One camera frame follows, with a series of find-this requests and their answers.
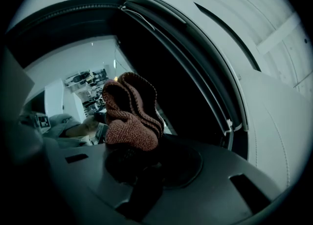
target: black rubber strip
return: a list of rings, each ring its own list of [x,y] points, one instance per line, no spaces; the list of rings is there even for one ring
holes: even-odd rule
[[[88,156],[86,154],[78,154],[78,155],[74,155],[71,157],[65,157],[65,160],[67,160],[67,163],[73,163],[79,160],[83,160],[88,158]]]
[[[204,53],[195,41],[188,38],[182,29],[175,28],[164,18],[154,14],[151,10],[129,1],[124,5],[138,11],[152,21],[156,22],[170,35],[172,35],[173,38],[178,40],[181,46],[184,47],[185,50],[191,55],[190,59],[193,57],[193,63],[197,67],[198,71],[202,71],[202,75],[208,79],[206,82],[211,84],[211,90],[214,89],[214,95],[220,104],[222,112],[226,115],[225,120],[230,117],[235,127],[240,125],[242,122],[240,110],[238,104],[233,101],[235,95],[232,90],[232,86],[230,85],[229,80],[220,71],[219,67],[213,63],[208,54]]]
[[[197,3],[195,3],[195,5],[198,7],[198,9],[201,12],[203,12],[208,17],[213,19],[219,26],[221,26],[234,39],[234,41],[238,44],[241,50],[246,54],[253,69],[262,72],[254,56],[250,52],[249,48],[245,45],[244,41],[236,34],[236,32],[230,26],[228,26],[221,18],[213,14],[211,11],[207,10],[206,8],[202,7],[201,5]]]
[[[269,199],[245,175],[229,178],[253,214],[270,204]]]

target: brown knitted fabric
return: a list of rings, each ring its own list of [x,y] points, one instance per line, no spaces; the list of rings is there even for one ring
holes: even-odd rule
[[[163,134],[164,122],[156,111],[156,89],[147,80],[131,72],[122,74],[117,81],[124,85],[131,93],[131,101],[135,114],[153,123],[159,130],[160,138]]]
[[[125,74],[128,74],[127,78],[138,77],[133,73]],[[107,107],[106,122],[109,128],[106,142],[108,144],[128,143],[143,151],[150,151],[157,147],[158,139],[163,134],[164,124],[155,110],[155,89],[151,84],[145,83],[144,79],[142,82],[144,85],[140,85],[138,80],[135,86],[128,84],[128,87],[115,81],[109,81],[104,85],[102,95]],[[151,87],[155,92],[154,98],[150,95],[147,97],[145,93],[151,92]]]

